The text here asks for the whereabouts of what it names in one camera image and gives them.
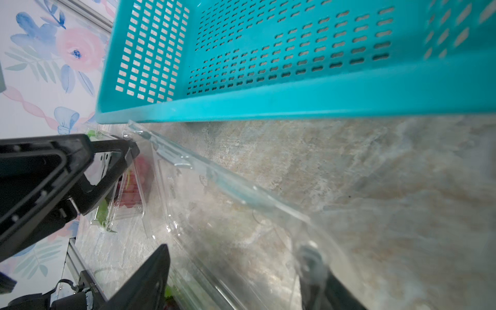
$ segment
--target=clear plastic container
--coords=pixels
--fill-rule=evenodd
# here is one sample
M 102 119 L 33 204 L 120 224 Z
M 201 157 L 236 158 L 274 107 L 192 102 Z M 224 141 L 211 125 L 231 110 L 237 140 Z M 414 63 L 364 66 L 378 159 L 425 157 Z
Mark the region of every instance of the clear plastic container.
M 329 269 L 361 295 L 350 258 L 298 207 L 134 122 L 124 138 L 153 167 L 138 182 L 143 224 L 169 246 L 183 309 L 300 309 L 300 285 L 322 292 Z
M 90 137 L 91 141 L 102 141 L 117 139 L 116 136 L 101 130 L 97 125 L 84 123 L 79 126 L 78 132 Z M 107 169 L 112 166 L 113 159 L 122 156 L 119 152 L 95 153 L 93 163 L 85 171 L 85 176 L 92 185 L 96 185 Z M 100 202 L 95 210 L 90 213 L 91 225 L 98 225 L 102 231 L 113 232 L 115 221 L 143 214 L 143 204 L 138 189 L 138 181 L 135 175 L 134 165 L 140 167 L 143 173 L 142 180 L 147 178 L 147 163 L 138 156 L 134 163 L 129 166 L 119 178 L 119 181 L 109 191 L 107 196 Z

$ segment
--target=marble countertop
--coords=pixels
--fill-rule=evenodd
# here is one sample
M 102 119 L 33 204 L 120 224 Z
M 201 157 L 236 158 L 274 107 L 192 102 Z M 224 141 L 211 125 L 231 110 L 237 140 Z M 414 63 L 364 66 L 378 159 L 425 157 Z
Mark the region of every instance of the marble countertop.
M 353 257 L 370 310 L 493 308 L 494 116 L 146 127 L 326 223 Z M 114 230 L 82 219 L 76 240 L 107 296 L 156 247 L 139 218 Z

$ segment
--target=floral wallpaper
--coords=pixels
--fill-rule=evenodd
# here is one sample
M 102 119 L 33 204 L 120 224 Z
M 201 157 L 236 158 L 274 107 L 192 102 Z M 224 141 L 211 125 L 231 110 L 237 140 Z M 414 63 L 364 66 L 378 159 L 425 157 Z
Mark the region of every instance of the floral wallpaper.
M 119 0 L 81 0 L 84 4 L 113 22 L 116 17 Z
M 0 272 L 17 281 L 9 294 L 0 295 L 0 308 L 20 296 L 46 293 L 61 279 L 69 238 L 77 234 L 79 219 L 0 263 Z
M 69 134 L 91 122 L 109 34 L 48 0 L 5 2 L 0 16 L 8 129 L 0 138 Z
M 3 1 L 0 139 L 69 134 L 92 122 L 109 35 L 48 0 Z M 0 271 L 18 281 L 0 296 L 0 308 L 55 286 L 78 224 L 69 222 L 0 263 Z

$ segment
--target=blue flower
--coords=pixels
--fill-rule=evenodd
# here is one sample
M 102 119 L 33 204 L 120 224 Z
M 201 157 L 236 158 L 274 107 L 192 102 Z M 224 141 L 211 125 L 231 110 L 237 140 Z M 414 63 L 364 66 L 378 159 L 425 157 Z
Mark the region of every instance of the blue flower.
M 26 34 L 14 34 L 10 37 L 12 42 L 20 47 L 31 46 L 42 59 L 49 60 L 52 54 L 58 55 L 55 47 L 56 26 L 43 24 L 38 27 L 26 12 L 17 14 L 15 20 Z

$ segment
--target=teal plastic basket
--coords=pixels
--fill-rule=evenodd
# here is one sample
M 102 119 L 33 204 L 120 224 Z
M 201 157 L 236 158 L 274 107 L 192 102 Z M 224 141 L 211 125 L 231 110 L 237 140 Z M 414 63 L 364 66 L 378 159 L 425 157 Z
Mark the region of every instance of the teal plastic basket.
M 496 111 L 496 0 L 122 0 L 99 123 Z

